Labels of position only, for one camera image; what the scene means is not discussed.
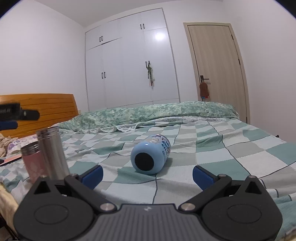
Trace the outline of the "pink steel cup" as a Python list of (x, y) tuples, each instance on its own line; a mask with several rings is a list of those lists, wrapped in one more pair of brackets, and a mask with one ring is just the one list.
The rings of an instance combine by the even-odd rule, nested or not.
[(49, 176), (38, 142), (33, 142), (22, 147), (21, 154), (32, 184), (40, 176)]

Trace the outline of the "pink notebook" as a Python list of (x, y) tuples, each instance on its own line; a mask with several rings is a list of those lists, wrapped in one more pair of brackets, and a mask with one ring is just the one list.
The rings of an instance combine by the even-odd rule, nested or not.
[(7, 165), (7, 164), (9, 164), (11, 162), (17, 161), (17, 160), (19, 160), (21, 158), (22, 158), (22, 155), (16, 155), (16, 156), (12, 156), (10, 158), (1, 159), (0, 165), (4, 166), (4, 165)]

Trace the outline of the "light blue printed cup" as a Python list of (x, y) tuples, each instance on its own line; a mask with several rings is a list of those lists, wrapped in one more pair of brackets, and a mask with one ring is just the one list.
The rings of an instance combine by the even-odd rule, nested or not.
[(163, 135), (155, 134), (134, 146), (130, 160), (138, 173), (155, 175), (164, 167), (170, 152), (170, 141)]

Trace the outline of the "beige wooden door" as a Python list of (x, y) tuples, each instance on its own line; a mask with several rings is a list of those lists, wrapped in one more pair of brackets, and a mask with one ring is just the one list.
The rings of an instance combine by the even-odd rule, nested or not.
[(241, 121), (250, 121), (246, 75), (241, 52), (230, 23), (184, 24), (194, 67), (198, 98), (200, 75), (208, 85), (213, 101), (232, 105)]

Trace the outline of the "green hanging ornament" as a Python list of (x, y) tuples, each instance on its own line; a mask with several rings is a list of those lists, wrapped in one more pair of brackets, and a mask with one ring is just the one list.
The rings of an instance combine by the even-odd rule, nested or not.
[(146, 69), (147, 69), (147, 78), (148, 78), (148, 80), (150, 82), (150, 86), (153, 88), (155, 78), (154, 78), (154, 74), (153, 74), (152, 65), (151, 65), (150, 61), (146, 61), (145, 65), (146, 65)]

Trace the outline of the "green floral duvet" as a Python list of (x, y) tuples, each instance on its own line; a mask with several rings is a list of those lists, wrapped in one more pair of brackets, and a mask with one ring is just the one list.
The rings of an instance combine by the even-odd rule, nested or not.
[(82, 113), (59, 123), (61, 129), (77, 133), (128, 132), (141, 126), (161, 126), (184, 123), (185, 118), (236, 118), (239, 114), (230, 104), (188, 101), (143, 105), (136, 108), (109, 108)]

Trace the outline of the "purple floral pillow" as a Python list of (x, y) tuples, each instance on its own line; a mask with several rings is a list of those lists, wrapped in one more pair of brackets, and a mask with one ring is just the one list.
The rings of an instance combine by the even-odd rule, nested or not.
[(38, 140), (37, 135), (31, 135), (24, 138), (18, 138), (17, 140), (12, 141), (8, 145), (6, 156), (8, 157), (8, 156), (14, 156), (14, 155), (20, 154), (22, 147), (30, 143), (36, 142), (37, 140)]

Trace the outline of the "checkered green bed sheet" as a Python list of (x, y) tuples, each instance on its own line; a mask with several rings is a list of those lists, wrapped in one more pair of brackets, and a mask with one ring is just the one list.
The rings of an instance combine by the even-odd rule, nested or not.
[[(179, 205), (201, 191), (192, 177), (193, 168), (200, 165), (234, 180), (258, 177), (283, 216), (278, 240), (295, 236), (294, 143), (235, 118), (166, 118), (105, 133), (81, 128), (77, 120), (59, 127), (70, 172), (81, 174), (95, 165), (102, 166), (103, 179), (95, 190), (116, 205)], [(159, 173), (137, 173), (130, 160), (131, 151), (155, 134), (169, 140), (171, 153)]]

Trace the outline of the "beige cloth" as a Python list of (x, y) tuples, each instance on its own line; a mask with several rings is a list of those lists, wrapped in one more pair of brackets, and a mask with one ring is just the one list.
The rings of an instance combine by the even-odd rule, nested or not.
[(11, 137), (4, 137), (0, 134), (0, 157), (5, 157), (9, 144), (13, 141)]

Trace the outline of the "stainless steel cup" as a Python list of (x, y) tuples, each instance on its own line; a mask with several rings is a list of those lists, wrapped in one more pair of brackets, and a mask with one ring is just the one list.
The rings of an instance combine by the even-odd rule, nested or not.
[(51, 179), (62, 180), (70, 174), (65, 158), (59, 127), (53, 126), (37, 131), (39, 148), (47, 173)]

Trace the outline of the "white wardrobe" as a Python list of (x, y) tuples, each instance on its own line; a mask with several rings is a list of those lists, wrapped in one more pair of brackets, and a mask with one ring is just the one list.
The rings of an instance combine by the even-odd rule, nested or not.
[[(147, 78), (150, 61), (154, 87)], [(85, 34), (88, 108), (179, 102), (175, 61), (164, 12), (142, 11)]]

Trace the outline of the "wooden headboard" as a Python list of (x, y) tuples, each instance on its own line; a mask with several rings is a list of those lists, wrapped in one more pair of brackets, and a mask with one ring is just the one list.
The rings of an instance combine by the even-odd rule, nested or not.
[(73, 94), (34, 93), (1, 96), (1, 104), (11, 102), (20, 103), (23, 109), (38, 110), (40, 118), (37, 121), (18, 121), (17, 129), (1, 131), (4, 137), (27, 137), (35, 134), (37, 130), (68, 121), (79, 114)]

